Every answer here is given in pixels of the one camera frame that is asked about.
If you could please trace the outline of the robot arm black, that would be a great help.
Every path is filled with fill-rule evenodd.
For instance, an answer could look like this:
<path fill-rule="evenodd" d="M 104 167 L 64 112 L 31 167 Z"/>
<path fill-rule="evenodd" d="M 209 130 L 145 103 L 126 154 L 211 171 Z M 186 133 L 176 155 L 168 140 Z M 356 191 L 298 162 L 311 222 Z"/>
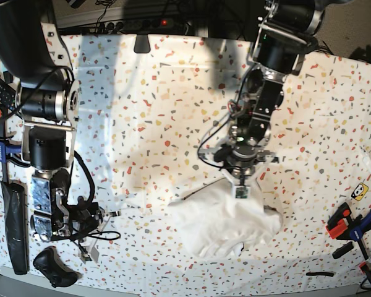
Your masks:
<path fill-rule="evenodd" d="M 273 112 L 283 102 L 283 85 L 288 75 L 298 75 L 306 54 L 318 45 L 315 34 L 324 18 L 327 1 L 266 1 L 266 16 L 260 21 L 239 94 L 228 103 L 224 126 L 227 135 L 215 148 L 198 148 L 198 157 L 223 171 L 231 183 L 231 194 L 246 199 L 250 180 L 259 163 L 277 161 L 266 150 L 271 137 Z"/>
<path fill-rule="evenodd" d="M 0 60 L 18 79 L 12 114 L 23 122 L 21 159 L 34 173 L 31 223 L 44 242 L 69 240 L 83 261 L 97 261 L 104 211 L 93 200 L 68 201 L 80 84 L 56 25 L 51 1 L 0 1 Z"/>

